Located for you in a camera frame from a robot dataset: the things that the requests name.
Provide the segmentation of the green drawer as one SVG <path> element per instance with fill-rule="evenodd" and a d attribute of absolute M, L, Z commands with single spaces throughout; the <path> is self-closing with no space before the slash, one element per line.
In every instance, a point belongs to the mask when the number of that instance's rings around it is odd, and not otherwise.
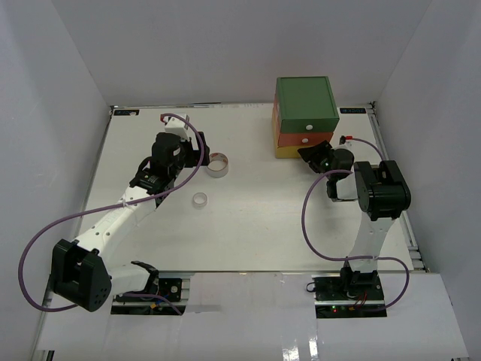
<path fill-rule="evenodd" d="M 281 133 L 319 133 L 333 132 L 339 120 L 282 120 L 280 122 Z"/>

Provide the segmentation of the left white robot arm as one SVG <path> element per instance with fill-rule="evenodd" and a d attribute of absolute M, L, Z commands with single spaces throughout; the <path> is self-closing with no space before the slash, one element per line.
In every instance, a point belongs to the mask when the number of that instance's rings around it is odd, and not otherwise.
<path fill-rule="evenodd" d="M 116 208 L 73 241 L 61 240 L 53 248 L 52 291 L 87 311 L 97 311 L 109 296 L 133 293 L 143 300 L 159 291 L 158 270 L 141 261 L 113 267 L 114 251 L 135 227 L 152 214 L 174 188 L 184 168 L 209 162 L 204 134 L 198 148 L 178 135 L 160 132 L 129 182 Z"/>

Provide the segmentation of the yellow drawer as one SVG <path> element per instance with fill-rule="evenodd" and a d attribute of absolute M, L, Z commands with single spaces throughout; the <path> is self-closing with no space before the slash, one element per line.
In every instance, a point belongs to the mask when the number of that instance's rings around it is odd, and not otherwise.
<path fill-rule="evenodd" d="M 297 159 L 300 158 L 299 149 L 304 149 L 301 146 L 277 147 L 275 149 L 275 157 L 277 159 Z"/>

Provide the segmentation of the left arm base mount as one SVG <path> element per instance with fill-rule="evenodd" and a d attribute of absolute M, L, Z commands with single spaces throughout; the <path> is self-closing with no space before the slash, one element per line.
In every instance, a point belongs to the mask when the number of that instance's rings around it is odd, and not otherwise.
<path fill-rule="evenodd" d="M 160 278 L 146 296 L 115 296 L 110 313 L 135 316 L 180 316 L 186 310 L 189 290 L 183 287 L 182 278 Z"/>

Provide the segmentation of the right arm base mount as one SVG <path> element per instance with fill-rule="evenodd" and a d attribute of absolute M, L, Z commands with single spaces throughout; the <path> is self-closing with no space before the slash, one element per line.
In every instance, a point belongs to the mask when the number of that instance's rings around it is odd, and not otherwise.
<path fill-rule="evenodd" d="M 387 317 L 380 279 L 371 284 L 346 286 L 340 276 L 313 277 L 306 291 L 314 297 L 318 320 Z"/>

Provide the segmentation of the orange drawer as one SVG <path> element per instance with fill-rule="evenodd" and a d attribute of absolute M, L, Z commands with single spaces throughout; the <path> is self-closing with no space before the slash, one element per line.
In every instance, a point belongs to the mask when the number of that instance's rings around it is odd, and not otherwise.
<path fill-rule="evenodd" d="M 280 133 L 277 136 L 277 146 L 313 146 L 323 141 L 330 141 L 332 136 L 333 132 Z"/>

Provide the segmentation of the small clear tape roll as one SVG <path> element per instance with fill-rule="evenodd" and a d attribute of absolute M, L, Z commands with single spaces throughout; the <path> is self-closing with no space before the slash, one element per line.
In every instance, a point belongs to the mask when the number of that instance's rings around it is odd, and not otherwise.
<path fill-rule="evenodd" d="M 208 203 L 208 197 L 205 193 L 195 193 L 192 197 L 192 205 L 195 208 L 203 208 Z"/>

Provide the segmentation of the large tape roll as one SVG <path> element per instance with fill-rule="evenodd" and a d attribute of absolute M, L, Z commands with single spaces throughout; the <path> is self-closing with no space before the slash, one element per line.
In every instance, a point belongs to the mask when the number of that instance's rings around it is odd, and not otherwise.
<path fill-rule="evenodd" d="M 206 172 L 212 178 L 225 177 L 228 174 L 228 157 L 223 153 L 211 153 Z"/>

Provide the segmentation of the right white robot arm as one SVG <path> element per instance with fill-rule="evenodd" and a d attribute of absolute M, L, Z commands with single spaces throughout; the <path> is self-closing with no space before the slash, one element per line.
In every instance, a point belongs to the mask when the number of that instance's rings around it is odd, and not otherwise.
<path fill-rule="evenodd" d="M 323 141 L 301 148 L 298 154 L 326 182 L 330 200 L 358 203 L 362 213 L 358 233 L 349 255 L 339 258 L 343 266 L 333 285 L 336 293 L 363 302 L 380 295 L 380 251 L 394 222 L 409 208 L 411 193 L 396 161 L 356 160 L 351 150 L 356 140 L 343 135 L 338 147 Z"/>

